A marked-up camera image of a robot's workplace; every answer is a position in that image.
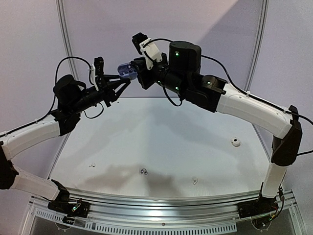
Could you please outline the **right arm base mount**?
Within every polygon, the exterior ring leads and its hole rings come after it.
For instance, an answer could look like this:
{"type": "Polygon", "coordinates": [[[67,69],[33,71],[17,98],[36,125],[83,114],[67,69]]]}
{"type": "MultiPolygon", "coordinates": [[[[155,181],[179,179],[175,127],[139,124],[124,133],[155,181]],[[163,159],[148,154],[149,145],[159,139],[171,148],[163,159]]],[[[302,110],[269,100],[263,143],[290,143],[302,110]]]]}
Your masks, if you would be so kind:
{"type": "Polygon", "coordinates": [[[237,208],[239,217],[247,218],[275,211],[278,209],[278,204],[275,198],[259,196],[255,200],[238,203],[237,208]]]}

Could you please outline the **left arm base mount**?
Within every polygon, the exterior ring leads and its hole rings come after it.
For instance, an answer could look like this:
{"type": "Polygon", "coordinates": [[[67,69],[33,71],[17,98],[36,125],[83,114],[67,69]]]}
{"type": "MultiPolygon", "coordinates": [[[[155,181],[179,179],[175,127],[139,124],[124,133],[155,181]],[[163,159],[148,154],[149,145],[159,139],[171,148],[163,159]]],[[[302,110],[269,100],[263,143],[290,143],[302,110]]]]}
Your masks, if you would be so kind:
{"type": "Polygon", "coordinates": [[[55,200],[48,203],[47,208],[66,214],[67,217],[81,217],[87,218],[89,214],[91,203],[83,201],[82,198],[78,200],[71,200],[68,194],[61,194],[55,200]]]}

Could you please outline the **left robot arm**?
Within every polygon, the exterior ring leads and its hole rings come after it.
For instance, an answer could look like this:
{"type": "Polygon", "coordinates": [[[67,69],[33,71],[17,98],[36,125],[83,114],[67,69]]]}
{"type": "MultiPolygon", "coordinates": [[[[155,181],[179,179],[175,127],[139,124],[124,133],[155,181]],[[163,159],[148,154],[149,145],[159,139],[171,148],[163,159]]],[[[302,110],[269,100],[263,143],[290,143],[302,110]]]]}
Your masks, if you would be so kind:
{"type": "Polygon", "coordinates": [[[69,212],[73,203],[64,186],[14,166],[12,159],[39,143],[70,133],[80,121],[83,111],[100,102],[110,107],[130,83],[130,79],[118,75],[98,75],[95,84],[88,88],[70,74],[59,79],[53,87],[58,99],[57,109],[21,129],[0,135],[0,188],[18,189],[41,196],[53,201],[61,212],[69,212]]]}

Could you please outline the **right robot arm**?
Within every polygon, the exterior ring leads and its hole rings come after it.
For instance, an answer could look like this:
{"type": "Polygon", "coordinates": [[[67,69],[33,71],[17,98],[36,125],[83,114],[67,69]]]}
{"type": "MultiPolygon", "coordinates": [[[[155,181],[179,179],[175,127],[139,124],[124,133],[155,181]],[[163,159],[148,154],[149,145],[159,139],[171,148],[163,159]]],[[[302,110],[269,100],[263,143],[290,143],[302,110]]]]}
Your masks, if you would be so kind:
{"type": "Polygon", "coordinates": [[[241,90],[230,78],[202,75],[201,47],[185,41],[170,41],[168,54],[159,51],[155,40],[134,41],[140,58],[132,65],[143,89],[153,84],[176,93],[210,112],[231,115],[260,126],[273,135],[272,155],[261,186],[260,197],[253,202],[256,213],[264,213],[298,155],[302,127],[294,106],[282,108],[241,90]]]}

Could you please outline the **blue-grey earbud charging case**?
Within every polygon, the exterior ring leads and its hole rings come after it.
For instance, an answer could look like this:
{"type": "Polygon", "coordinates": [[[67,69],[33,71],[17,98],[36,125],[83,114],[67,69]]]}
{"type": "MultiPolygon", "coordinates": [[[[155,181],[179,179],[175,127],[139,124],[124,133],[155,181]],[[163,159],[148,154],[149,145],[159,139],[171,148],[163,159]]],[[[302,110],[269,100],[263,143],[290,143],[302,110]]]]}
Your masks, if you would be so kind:
{"type": "Polygon", "coordinates": [[[131,65],[130,62],[120,64],[117,67],[117,72],[119,74],[120,79],[130,79],[130,80],[137,79],[137,71],[131,65]]]}

